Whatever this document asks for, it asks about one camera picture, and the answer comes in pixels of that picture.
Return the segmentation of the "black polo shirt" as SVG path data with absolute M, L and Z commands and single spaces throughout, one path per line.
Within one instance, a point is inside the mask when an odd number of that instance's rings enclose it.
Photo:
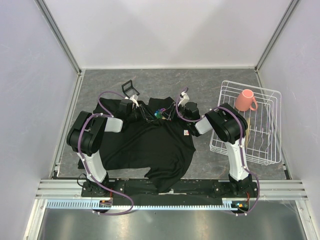
M 143 103 L 155 120 L 129 123 L 120 133 L 103 135 L 99 153 L 107 173 L 146 168 L 145 177 L 160 193 L 169 190 L 185 175 L 195 146 L 186 122 L 179 118 L 162 119 L 161 109 L 168 109 L 173 102 L 171 97 L 150 98 Z

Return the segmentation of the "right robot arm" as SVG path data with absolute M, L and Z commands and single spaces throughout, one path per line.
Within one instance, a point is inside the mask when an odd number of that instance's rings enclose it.
M 252 174 L 245 156 L 245 136 L 248 123 L 233 107 L 224 103 L 200 116 L 196 103 L 176 103 L 171 119 L 186 122 L 187 130 L 199 137 L 211 130 L 224 142 L 229 161 L 229 191 L 235 197 L 251 195 L 254 191 Z

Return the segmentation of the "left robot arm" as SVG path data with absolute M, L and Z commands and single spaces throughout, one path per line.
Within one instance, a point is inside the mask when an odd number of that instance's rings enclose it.
M 121 133 L 130 123 L 155 119 L 142 101 L 134 98 L 100 98 L 96 109 L 81 111 L 69 130 L 66 143 L 79 156 L 87 178 L 94 182 L 92 191 L 99 197 L 106 196 L 110 185 L 104 181 L 108 174 L 100 157 L 105 133 Z

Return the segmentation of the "black phone stand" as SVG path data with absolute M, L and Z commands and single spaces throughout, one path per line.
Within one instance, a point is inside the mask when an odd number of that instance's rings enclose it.
M 133 95 L 140 95 L 139 91 L 136 90 L 136 88 L 133 86 L 133 81 L 131 79 L 122 84 L 121 89 L 123 94 L 128 98 L 130 98 Z

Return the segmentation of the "pink mug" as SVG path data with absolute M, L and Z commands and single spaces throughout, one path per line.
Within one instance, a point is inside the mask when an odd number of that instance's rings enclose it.
M 244 89 L 235 100 L 235 108 L 242 112 L 248 110 L 256 111 L 258 109 L 258 103 L 254 92 L 250 89 Z

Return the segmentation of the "beige object in basket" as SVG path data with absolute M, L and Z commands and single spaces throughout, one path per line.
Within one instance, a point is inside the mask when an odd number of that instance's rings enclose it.
M 245 148 L 247 148 L 248 145 L 249 145 L 250 131 L 251 131 L 251 127 L 252 127 L 251 118 L 248 117 L 248 118 L 246 119 L 246 121 L 247 121 L 248 127 L 247 127 L 247 129 L 246 129 L 246 131 L 245 131 Z

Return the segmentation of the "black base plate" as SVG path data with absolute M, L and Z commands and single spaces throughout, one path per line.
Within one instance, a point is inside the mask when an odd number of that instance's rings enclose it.
M 77 183 L 81 187 L 81 196 L 88 198 L 111 198 L 117 204 L 218 204 L 225 199 L 250 199 L 258 196 L 259 187 L 256 182 L 252 194 L 234 195 L 229 186 L 230 181 L 216 179 L 182 179 L 168 190 L 159 192 L 147 179 L 109 179 L 106 187 L 124 194 L 113 193 L 90 180 Z

